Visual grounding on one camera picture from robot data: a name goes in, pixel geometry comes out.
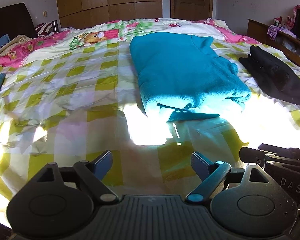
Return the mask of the black folded garment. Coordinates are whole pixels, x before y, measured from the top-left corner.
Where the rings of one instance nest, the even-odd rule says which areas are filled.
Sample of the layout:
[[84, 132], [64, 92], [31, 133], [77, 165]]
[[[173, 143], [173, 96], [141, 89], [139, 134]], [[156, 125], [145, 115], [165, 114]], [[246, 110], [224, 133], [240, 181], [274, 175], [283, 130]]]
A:
[[262, 92], [300, 106], [300, 78], [283, 61], [252, 45], [250, 54], [239, 58], [239, 62], [255, 79]]

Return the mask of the teal fleece zip pullover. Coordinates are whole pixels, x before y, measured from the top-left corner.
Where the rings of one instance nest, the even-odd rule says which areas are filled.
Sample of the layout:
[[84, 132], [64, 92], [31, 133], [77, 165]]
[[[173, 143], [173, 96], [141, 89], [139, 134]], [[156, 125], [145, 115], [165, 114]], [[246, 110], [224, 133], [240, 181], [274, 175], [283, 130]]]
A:
[[212, 37], [157, 32], [129, 45], [148, 118], [204, 120], [238, 113], [250, 99], [235, 63], [212, 49]]

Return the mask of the red white striped pillow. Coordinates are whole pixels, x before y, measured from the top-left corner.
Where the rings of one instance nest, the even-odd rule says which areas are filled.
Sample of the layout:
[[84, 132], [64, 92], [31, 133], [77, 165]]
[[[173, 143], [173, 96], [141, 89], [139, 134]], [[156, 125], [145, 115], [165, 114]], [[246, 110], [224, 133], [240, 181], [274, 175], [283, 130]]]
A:
[[58, 33], [59, 32], [59, 26], [57, 20], [41, 23], [35, 27], [35, 31], [40, 36], [47, 36], [51, 33]]

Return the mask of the dark wooden headboard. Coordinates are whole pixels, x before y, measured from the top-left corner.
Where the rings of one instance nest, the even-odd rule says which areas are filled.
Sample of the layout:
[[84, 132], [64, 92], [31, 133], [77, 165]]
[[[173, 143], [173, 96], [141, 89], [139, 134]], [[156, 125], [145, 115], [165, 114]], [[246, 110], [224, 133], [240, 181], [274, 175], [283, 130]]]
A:
[[0, 8], [0, 38], [8, 35], [12, 40], [18, 35], [37, 38], [34, 23], [24, 3]]

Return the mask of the wooden wardrobe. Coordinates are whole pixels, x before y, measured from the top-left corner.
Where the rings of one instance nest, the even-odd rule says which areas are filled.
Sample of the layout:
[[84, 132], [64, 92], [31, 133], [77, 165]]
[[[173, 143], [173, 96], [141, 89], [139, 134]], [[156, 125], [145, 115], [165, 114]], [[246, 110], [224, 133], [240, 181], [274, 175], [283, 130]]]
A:
[[62, 28], [162, 17], [162, 0], [57, 0], [57, 6]]

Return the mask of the purple patterned cloth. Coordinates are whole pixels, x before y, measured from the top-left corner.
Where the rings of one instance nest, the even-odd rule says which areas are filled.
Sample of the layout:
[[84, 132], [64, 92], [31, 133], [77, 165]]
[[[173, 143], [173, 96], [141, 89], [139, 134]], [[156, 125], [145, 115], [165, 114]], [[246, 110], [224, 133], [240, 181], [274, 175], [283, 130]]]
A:
[[277, 36], [277, 33], [279, 31], [283, 31], [283, 30], [285, 30], [285, 28], [274, 26], [274, 25], [270, 25], [269, 28], [268, 28], [268, 30], [267, 30], [267, 34], [268, 34], [268, 36], [269, 36], [269, 38], [271, 40], [275, 40], [275, 38]]

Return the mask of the wooden side cabinet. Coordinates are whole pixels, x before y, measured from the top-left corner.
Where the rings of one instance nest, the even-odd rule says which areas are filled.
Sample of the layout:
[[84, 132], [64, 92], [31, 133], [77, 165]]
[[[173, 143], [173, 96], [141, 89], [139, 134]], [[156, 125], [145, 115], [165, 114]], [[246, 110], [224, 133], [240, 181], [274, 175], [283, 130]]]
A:
[[278, 31], [275, 40], [272, 40], [267, 33], [268, 28], [264, 23], [248, 19], [247, 36], [282, 51], [290, 61], [300, 67], [300, 39]]

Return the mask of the checkered floral bed quilt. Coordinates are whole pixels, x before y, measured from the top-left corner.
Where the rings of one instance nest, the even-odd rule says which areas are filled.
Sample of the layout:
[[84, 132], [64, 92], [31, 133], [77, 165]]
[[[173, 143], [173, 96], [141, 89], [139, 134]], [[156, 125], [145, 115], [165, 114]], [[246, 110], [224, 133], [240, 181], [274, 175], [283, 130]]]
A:
[[115, 21], [65, 29], [6, 75], [0, 91], [0, 222], [9, 200], [45, 164], [72, 166], [111, 150], [104, 183], [118, 194], [185, 195], [199, 178], [193, 151], [241, 166], [242, 146], [300, 147], [300, 107], [262, 93], [241, 64], [251, 89], [245, 109], [218, 119], [160, 123], [142, 112], [129, 52], [136, 35], [164, 31], [213, 37], [212, 49], [233, 63], [249, 53], [252, 39], [224, 21], [176, 19]]

